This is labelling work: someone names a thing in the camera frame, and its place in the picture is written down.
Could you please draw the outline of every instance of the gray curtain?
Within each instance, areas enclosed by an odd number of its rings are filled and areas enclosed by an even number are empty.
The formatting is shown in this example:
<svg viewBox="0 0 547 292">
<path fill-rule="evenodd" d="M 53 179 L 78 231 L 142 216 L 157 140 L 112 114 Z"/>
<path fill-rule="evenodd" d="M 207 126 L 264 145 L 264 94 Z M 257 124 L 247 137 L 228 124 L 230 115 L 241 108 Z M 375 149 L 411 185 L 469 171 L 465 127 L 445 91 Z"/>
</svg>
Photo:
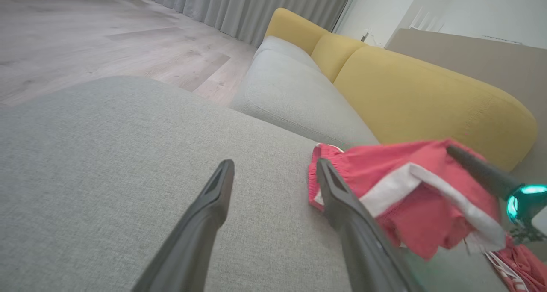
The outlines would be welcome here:
<svg viewBox="0 0 547 292">
<path fill-rule="evenodd" d="M 347 0 L 154 0 L 258 47 L 274 10 L 287 8 L 332 30 Z"/>
</svg>

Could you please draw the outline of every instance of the red garment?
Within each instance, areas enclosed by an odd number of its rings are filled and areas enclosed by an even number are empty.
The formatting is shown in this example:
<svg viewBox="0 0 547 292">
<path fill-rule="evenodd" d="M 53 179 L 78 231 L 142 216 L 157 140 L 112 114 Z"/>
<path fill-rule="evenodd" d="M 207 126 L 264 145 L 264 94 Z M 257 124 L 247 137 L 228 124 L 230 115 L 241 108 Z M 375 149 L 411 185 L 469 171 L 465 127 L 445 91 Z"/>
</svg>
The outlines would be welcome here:
<svg viewBox="0 0 547 292">
<path fill-rule="evenodd" d="M 520 280 L 526 284 L 526 288 L 530 292 L 547 292 L 547 266 L 526 247 L 525 245 L 512 245 L 512 242 L 507 242 L 508 247 L 501 251 L 489 253 L 496 255 Z M 512 292 L 520 292 L 525 289 L 519 288 L 517 280 L 514 276 L 508 274 L 506 269 L 500 267 L 501 263 L 490 262 L 502 277 L 509 290 Z"/>
<path fill-rule="evenodd" d="M 429 260 L 439 246 L 465 238 L 470 251 L 505 247 L 498 201 L 446 153 L 453 140 L 358 146 L 346 152 L 324 144 L 309 165 L 309 202 L 323 208 L 316 165 L 328 158 L 394 245 Z"/>
</svg>

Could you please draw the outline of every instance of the teal light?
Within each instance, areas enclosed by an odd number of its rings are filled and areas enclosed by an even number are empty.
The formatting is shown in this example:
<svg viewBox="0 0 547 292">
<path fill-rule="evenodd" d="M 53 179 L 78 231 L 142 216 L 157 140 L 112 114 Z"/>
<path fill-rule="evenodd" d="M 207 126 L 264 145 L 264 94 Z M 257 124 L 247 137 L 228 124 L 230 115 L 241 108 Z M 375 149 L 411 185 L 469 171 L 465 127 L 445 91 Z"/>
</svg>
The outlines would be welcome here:
<svg viewBox="0 0 547 292">
<path fill-rule="evenodd" d="M 518 199 L 511 196 L 507 201 L 507 216 L 511 221 L 516 218 L 516 212 L 518 210 Z"/>
<path fill-rule="evenodd" d="M 530 185 L 525 186 L 520 189 L 521 193 L 545 193 L 547 192 L 547 187 L 541 185 Z"/>
</svg>

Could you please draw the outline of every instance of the wooden floor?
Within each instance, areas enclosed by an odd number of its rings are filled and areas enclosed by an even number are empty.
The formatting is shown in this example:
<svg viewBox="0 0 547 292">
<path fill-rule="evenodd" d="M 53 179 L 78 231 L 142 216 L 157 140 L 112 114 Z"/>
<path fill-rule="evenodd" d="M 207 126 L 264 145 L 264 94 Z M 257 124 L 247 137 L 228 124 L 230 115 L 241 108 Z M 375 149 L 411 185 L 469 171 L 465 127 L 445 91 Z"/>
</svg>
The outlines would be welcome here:
<svg viewBox="0 0 547 292">
<path fill-rule="evenodd" d="M 226 106 L 255 51 L 150 0 L 0 0 L 0 107 L 114 75 Z"/>
</svg>

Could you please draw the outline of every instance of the yellow cushion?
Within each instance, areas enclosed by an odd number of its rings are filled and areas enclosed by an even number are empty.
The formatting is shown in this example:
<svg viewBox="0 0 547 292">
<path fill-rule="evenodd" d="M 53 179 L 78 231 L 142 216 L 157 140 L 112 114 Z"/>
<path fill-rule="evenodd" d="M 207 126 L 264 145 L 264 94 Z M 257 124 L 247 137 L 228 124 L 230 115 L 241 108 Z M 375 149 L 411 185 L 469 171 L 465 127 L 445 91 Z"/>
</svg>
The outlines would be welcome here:
<svg viewBox="0 0 547 292">
<path fill-rule="evenodd" d="M 326 33 L 329 33 L 326 29 L 309 20 L 287 9 L 278 8 L 273 12 L 264 38 L 273 35 L 293 43 L 311 55 L 319 39 Z"/>
<path fill-rule="evenodd" d="M 356 39 L 326 33 L 315 45 L 311 59 L 319 66 L 321 72 L 330 82 L 334 82 L 340 69 L 342 69 L 351 54 L 364 46 L 367 45 Z"/>
<path fill-rule="evenodd" d="M 537 136 L 533 115 L 506 92 L 377 47 L 358 49 L 334 85 L 382 144 L 454 138 L 510 171 Z"/>
</svg>

